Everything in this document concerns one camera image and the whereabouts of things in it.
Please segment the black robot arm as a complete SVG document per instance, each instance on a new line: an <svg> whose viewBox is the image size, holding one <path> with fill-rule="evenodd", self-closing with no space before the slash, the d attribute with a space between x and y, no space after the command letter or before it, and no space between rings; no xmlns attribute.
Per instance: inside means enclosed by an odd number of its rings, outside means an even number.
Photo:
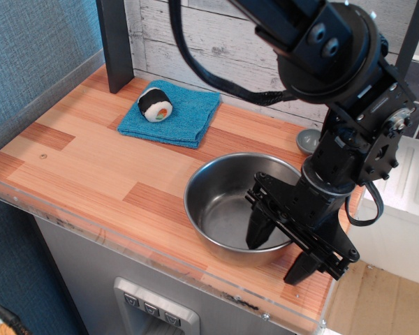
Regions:
<svg viewBox="0 0 419 335"><path fill-rule="evenodd" d="M356 186L383 201L375 187L397 167L396 152L415 108L414 95L385 60L386 42L355 5L329 1L237 1L256 34L277 53L281 93L243 94L259 105L300 99L328 107L321 140L295 185L264 172L248 192L249 248L278 228L300 248L285 275L296 285L314 272L340 278L359 253L339 224Z"/></svg>

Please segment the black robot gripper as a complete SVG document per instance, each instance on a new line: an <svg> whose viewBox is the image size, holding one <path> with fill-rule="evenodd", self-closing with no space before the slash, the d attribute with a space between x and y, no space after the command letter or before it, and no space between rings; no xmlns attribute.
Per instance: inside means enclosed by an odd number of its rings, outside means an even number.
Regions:
<svg viewBox="0 0 419 335"><path fill-rule="evenodd" d="M360 255L339 223L339 210L354 183L326 183L307 166L294 185L264 172L255 173L254 180L246 196L252 208L246 243L257 249L279 229L301 249L284 277L286 284L298 285L315 271L338 280L358 261Z"/></svg>

